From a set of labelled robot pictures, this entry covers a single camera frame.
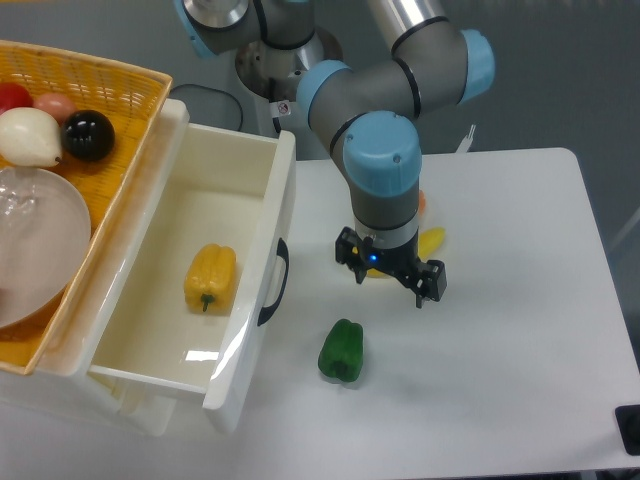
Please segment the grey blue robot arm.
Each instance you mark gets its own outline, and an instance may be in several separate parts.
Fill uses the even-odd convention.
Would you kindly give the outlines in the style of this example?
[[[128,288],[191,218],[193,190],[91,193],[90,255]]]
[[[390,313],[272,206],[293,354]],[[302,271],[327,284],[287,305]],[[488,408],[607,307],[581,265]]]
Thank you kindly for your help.
[[[298,109],[349,188],[354,224],[336,239],[336,261],[357,281],[378,270],[418,303],[439,300],[447,286],[444,264],[418,255],[422,153],[414,122],[491,87],[489,41],[455,28],[438,1],[373,1],[390,59],[356,72],[327,57],[310,1],[174,7],[200,55],[256,46],[262,77],[294,77]]]

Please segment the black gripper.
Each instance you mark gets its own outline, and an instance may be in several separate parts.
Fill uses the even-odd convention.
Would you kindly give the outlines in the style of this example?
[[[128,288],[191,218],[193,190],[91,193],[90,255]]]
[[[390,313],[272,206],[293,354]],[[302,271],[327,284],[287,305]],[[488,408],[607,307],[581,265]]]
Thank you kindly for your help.
[[[358,254],[352,253],[357,247]],[[439,302],[446,291],[446,268],[441,260],[422,262],[418,253],[418,234],[405,244],[385,249],[377,248],[371,239],[361,239],[355,230],[344,227],[335,241],[335,260],[345,265],[362,284],[369,269],[384,272],[413,290],[416,307],[425,302]]]

